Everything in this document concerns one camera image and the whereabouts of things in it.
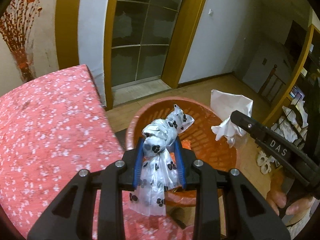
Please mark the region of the white paw print bag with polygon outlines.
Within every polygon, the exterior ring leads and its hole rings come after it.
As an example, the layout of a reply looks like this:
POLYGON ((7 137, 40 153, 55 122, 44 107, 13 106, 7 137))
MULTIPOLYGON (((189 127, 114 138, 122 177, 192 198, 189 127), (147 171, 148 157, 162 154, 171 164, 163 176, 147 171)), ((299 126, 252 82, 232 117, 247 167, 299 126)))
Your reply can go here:
POLYGON ((137 188, 130 194, 132 210, 144 216, 165 215, 165 193, 181 185, 171 156, 174 144, 193 123, 193 117, 174 104, 166 118, 153 120, 143 128, 142 171, 137 188))

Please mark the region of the white paper bag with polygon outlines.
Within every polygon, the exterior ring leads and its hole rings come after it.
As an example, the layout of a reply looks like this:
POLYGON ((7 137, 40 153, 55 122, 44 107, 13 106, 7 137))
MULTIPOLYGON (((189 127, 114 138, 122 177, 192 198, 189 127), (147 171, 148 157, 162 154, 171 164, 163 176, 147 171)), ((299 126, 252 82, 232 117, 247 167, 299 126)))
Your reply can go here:
POLYGON ((239 111, 249 117, 252 116, 253 100, 239 94, 225 93, 216 89, 211 90, 210 108, 221 122, 211 127, 216 135, 216 141, 222 138, 227 140, 227 144, 232 148, 238 138, 243 138, 246 132, 231 121, 231 114, 239 111))

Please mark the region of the white slippers on floor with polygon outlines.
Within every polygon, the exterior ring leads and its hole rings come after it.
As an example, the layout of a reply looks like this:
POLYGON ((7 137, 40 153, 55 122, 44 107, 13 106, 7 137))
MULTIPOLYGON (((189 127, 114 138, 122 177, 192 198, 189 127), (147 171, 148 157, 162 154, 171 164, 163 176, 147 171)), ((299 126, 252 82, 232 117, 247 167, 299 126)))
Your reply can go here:
POLYGON ((276 168, 280 166, 279 161, 277 161, 273 156, 267 156, 264 151, 260 150, 256 159, 257 166, 260 167, 260 172, 266 175, 271 172, 272 164, 276 168))

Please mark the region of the cluttered metal storage rack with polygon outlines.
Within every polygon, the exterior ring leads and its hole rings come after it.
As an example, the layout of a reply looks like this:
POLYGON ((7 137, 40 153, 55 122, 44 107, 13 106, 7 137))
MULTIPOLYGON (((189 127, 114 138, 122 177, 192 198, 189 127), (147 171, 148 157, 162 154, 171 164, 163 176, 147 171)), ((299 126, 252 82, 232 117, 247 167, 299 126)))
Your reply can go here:
POLYGON ((300 150, 312 152, 319 135, 319 92, 309 87, 306 92, 294 86, 288 106, 281 107, 272 131, 293 143, 300 150))

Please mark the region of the wooden chair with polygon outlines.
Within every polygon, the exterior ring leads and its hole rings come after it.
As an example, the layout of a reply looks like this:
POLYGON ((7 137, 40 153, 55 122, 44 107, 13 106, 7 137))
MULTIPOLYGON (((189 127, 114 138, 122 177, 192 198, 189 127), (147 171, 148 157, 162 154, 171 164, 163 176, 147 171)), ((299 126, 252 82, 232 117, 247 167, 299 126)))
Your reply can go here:
POLYGON ((276 74, 277 68, 278 66, 275 64, 258 92, 258 94, 270 105, 273 103, 280 90, 286 85, 286 83, 276 74))

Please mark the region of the red floral tablecloth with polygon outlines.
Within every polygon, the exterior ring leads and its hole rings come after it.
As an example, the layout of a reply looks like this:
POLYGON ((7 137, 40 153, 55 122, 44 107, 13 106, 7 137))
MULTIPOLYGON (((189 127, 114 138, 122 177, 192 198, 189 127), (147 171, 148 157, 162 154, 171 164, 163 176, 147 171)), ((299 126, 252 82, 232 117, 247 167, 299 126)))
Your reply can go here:
POLYGON ((1 96, 1 207, 23 237, 78 171, 123 153, 86 65, 1 96))

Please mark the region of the orange lined waste basket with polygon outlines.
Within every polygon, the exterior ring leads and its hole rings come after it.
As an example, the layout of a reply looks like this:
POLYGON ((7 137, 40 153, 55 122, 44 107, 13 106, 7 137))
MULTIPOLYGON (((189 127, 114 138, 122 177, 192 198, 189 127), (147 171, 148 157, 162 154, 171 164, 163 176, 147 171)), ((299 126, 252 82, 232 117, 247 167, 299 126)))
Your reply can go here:
POLYGON ((190 141, 191 150, 199 159, 221 171, 239 167, 240 157, 236 148, 230 148, 224 137, 216 141, 216 135, 211 130, 212 126, 222 122, 221 119, 208 106, 178 96, 157 99, 135 114, 126 132, 126 149, 135 148, 138 139, 142 137, 143 128, 153 120, 166 118, 174 110, 174 105, 178 105, 195 120, 179 137, 190 141))

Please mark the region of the red berry branch vase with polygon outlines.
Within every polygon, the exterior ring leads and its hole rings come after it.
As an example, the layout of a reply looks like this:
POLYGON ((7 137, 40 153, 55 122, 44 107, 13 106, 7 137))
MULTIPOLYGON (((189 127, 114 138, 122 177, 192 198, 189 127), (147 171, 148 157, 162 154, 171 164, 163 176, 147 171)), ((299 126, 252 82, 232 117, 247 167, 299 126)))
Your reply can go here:
POLYGON ((36 17, 42 11, 40 1, 11 0, 1 17, 1 35, 14 58, 23 83, 36 78, 30 35, 36 17))

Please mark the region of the glass sliding door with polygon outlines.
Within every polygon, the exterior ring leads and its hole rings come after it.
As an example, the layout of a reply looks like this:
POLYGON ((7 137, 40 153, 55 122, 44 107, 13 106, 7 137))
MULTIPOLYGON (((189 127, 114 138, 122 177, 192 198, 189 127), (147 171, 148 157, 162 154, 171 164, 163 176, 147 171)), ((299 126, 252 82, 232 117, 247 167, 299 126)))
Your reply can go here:
POLYGON ((112 87, 161 77, 182 0, 117 0, 112 87))

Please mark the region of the wooden shelf frame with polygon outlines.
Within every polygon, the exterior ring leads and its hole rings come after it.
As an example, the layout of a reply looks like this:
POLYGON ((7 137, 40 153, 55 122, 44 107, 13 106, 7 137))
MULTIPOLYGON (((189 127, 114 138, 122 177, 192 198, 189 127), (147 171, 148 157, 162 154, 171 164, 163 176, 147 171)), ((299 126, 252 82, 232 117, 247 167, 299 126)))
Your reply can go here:
POLYGON ((282 114, 282 106, 288 106, 291 103, 290 98, 290 92, 294 85, 296 84, 296 81, 298 80, 300 73, 304 67, 304 64, 306 62, 306 59, 310 52, 310 47, 312 44, 312 39, 314 33, 319 34, 319 29, 312 23, 308 27, 308 31, 306 33, 305 41, 303 44, 302 52, 298 58, 297 64, 295 65, 295 68, 293 69, 292 75, 288 81, 288 83, 285 85, 284 88, 282 88, 279 92, 279 94, 275 98, 275 103, 272 105, 272 109, 269 113, 269 115, 266 117, 266 119, 263 121, 263 125, 267 127, 271 127, 281 116, 282 114))

